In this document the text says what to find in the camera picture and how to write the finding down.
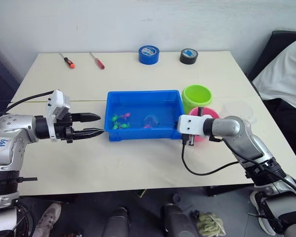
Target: pink toy fish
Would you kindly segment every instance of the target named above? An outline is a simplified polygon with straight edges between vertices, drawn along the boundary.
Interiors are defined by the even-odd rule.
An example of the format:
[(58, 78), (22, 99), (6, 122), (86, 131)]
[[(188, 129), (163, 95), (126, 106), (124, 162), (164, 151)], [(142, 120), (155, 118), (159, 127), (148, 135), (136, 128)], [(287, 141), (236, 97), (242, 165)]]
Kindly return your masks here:
[(121, 115), (120, 117), (123, 118), (123, 119), (125, 119), (125, 120), (127, 120), (128, 117), (130, 117), (130, 113), (126, 113), (124, 115)]

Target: toy fish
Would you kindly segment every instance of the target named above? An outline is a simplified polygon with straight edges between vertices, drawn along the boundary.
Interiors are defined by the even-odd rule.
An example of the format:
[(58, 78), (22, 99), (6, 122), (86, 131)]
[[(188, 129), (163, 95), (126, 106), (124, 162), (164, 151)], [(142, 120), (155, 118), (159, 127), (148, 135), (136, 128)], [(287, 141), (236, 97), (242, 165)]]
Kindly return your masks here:
[(120, 125), (120, 123), (115, 122), (115, 123), (114, 123), (114, 126), (113, 126), (113, 129), (114, 129), (114, 130), (118, 129), (118, 126), (119, 126), (119, 125)]
[(127, 120), (128, 117), (130, 117), (130, 113), (126, 113), (124, 115), (121, 115), (120, 117), (123, 118), (123, 119), (125, 119), (125, 120)]
[(119, 128), (130, 128), (130, 124), (123, 123), (119, 126)]
[(144, 128), (152, 128), (159, 125), (157, 118), (153, 115), (146, 116), (144, 119), (144, 124)]
[(112, 117), (112, 121), (113, 121), (113, 122), (116, 122), (118, 118), (119, 118), (118, 115), (114, 115), (114, 116)]

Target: blue plastic tray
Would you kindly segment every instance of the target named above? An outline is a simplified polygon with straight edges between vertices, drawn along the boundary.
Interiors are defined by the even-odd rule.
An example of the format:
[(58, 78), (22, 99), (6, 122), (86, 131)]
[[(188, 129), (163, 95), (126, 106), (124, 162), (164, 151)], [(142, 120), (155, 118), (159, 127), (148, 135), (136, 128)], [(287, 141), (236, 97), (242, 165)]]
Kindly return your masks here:
[(180, 139), (176, 126), (183, 113), (177, 90), (111, 91), (108, 93), (104, 129), (110, 134), (110, 141)]

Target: pink cup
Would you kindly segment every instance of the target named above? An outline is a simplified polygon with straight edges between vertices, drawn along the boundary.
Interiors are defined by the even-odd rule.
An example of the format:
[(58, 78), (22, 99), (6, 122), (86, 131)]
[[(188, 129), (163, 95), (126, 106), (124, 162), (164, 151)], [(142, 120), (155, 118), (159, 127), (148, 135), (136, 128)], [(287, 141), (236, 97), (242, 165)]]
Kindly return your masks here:
[[(198, 114), (198, 107), (192, 109), (190, 112), (189, 112), (189, 115), (195, 115), (197, 116)], [(202, 115), (210, 115), (212, 116), (214, 119), (219, 119), (219, 115), (216, 113), (215, 110), (212, 110), (208, 107), (203, 107), (203, 113)], [(201, 142), (201, 141), (204, 141), (205, 138), (201, 138), (200, 136), (195, 136), (194, 138), (194, 142)]]

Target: orange screwdriver handle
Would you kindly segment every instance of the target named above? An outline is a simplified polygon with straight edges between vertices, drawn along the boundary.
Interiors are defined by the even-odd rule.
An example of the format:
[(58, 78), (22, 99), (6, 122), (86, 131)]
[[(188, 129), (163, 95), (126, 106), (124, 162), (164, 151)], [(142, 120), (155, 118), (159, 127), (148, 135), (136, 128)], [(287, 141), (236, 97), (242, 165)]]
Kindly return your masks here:
[(95, 59), (95, 63), (98, 65), (99, 68), (101, 68), (102, 70), (105, 68), (104, 64), (98, 59)]
[(69, 65), (70, 68), (74, 68), (74, 63), (70, 61), (67, 57), (64, 58), (65, 62)]

